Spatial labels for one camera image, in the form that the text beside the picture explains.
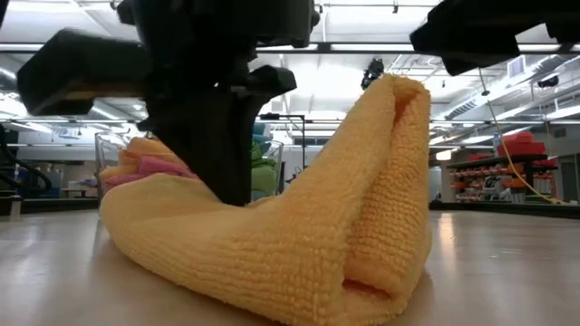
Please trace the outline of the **white ceiling air vent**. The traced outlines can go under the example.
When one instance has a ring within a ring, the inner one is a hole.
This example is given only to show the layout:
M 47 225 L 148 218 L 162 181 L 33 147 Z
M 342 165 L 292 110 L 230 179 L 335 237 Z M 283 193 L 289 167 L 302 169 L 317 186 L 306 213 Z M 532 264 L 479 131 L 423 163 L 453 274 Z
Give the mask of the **white ceiling air vent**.
M 514 79 L 523 75 L 526 72 L 526 56 L 519 55 L 517 58 L 507 63 L 507 76 L 509 79 Z

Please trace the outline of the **clear plastic bin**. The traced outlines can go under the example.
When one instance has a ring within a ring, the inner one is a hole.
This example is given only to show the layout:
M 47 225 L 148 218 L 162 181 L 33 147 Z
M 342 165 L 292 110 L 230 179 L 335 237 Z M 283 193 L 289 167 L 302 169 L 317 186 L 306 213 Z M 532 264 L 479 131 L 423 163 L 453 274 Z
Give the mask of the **clear plastic bin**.
M 135 138 L 159 140 L 154 136 L 135 137 Z M 109 191 L 105 190 L 104 184 L 100 181 L 99 177 L 100 173 L 106 168 L 116 167 L 118 165 L 120 151 L 122 149 L 125 149 L 132 139 L 126 139 L 121 134 L 108 132 L 100 132 L 95 135 L 95 152 L 96 152 L 96 167 L 97 167 L 96 177 L 98 181 L 99 197 L 104 197 L 104 195 Z M 271 143 L 271 147 L 267 151 L 266 157 L 272 158 L 276 161 L 276 165 L 273 168 L 276 173 L 276 190 L 275 193 L 272 195 L 275 196 L 279 194 L 283 189 L 283 187 L 280 185 L 280 182 L 282 180 L 281 174 L 283 172 L 282 154 L 284 144 L 275 140 L 271 140 L 268 142 Z

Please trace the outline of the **green microfiber towel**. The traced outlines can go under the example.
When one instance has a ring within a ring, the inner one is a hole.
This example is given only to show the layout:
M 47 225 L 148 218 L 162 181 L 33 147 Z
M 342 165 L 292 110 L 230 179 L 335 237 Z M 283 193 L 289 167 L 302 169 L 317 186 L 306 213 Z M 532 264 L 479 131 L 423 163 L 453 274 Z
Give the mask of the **green microfiber towel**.
M 276 161 L 272 158 L 267 158 L 266 153 L 270 149 L 270 142 L 252 142 L 250 150 L 251 168 L 271 167 L 276 166 Z
M 260 166 L 251 170 L 251 189 L 272 196 L 276 191 L 276 172 L 270 166 Z

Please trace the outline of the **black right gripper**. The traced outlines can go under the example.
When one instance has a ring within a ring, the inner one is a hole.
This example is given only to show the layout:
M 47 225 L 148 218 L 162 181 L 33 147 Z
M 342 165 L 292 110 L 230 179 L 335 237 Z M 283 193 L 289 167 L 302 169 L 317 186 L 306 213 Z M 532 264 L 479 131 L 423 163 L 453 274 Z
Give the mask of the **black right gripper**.
M 544 14 L 526 0 L 443 0 L 410 40 L 457 76 L 518 57 L 516 35 L 542 23 L 558 43 L 580 43 L 580 0 L 546 0 Z

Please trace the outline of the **pink microfiber towel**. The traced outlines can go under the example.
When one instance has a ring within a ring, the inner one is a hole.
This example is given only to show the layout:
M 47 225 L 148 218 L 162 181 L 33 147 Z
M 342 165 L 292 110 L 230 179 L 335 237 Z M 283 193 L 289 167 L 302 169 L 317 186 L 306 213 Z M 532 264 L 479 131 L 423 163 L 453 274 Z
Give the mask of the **pink microfiber towel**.
M 141 157 L 134 165 L 109 167 L 104 169 L 99 177 L 108 191 L 116 186 L 127 184 L 133 181 L 150 177 L 155 174 L 167 174 L 177 177 L 187 177 L 197 179 L 198 176 L 192 173 L 187 167 L 151 156 Z

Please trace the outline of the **black ceiling-mounted device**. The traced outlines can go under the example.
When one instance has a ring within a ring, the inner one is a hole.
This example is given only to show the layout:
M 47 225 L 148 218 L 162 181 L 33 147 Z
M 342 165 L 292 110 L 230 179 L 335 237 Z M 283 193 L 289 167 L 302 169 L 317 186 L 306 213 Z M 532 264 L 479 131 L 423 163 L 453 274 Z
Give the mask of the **black ceiling-mounted device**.
M 382 58 L 373 58 L 367 69 L 363 73 L 361 88 L 365 91 L 372 82 L 384 74 L 384 64 Z

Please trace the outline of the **long black ceiling beam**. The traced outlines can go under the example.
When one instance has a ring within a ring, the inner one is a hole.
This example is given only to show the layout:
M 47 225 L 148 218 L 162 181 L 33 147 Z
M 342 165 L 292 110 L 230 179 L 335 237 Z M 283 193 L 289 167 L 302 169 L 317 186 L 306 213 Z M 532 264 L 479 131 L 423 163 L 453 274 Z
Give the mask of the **long black ceiling beam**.
M 35 53 L 42 43 L 0 43 L 0 53 Z M 562 48 L 554 43 L 521 43 L 521 54 L 580 54 L 580 44 Z M 378 53 L 378 54 L 415 54 L 410 43 L 311 43 L 305 48 L 290 45 L 259 47 L 258 53 Z

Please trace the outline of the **orange microfiber towel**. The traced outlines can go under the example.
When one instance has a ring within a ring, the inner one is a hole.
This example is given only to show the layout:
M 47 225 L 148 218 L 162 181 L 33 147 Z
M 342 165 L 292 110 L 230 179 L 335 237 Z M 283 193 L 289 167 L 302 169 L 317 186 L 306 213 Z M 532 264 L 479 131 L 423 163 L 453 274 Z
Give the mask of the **orange microfiber towel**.
M 279 196 L 222 203 L 156 174 L 110 190 L 101 220 L 145 269 L 292 326 L 385 323 L 409 304 L 430 253 L 430 94 L 384 75 Z
M 180 164 L 183 167 L 187 167 L 187 165 L 162 142 L 155 139 L 145 138 L 132 139 L 129 145 L 120 151 L 119 163 L 117 166 L 134 165 L 137 163 L 139 158 L 145 156 L 160 158 L 169 162 Z

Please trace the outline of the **low wooden shelf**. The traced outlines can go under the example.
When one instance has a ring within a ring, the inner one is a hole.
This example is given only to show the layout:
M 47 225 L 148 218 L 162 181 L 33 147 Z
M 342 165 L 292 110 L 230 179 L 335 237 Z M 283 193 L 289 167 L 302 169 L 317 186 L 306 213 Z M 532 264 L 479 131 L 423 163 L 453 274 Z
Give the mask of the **low wooden shelf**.
M 66 198 L 94 198 L 98 196 L 95 187 L 62 188 L 62 195 Z

